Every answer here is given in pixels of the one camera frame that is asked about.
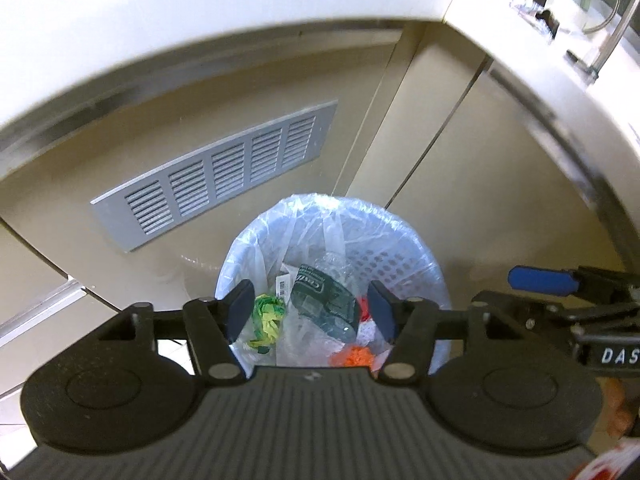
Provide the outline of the person's right hand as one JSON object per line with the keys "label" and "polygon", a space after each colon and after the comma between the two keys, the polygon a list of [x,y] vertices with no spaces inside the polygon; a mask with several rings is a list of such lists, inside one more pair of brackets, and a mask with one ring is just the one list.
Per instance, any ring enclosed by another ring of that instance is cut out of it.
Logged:
{"label": "person's right hand", "polygon": [[605,378],[603,394],[606,432],[614,439],[628,436],[639,416],[639,379]]}

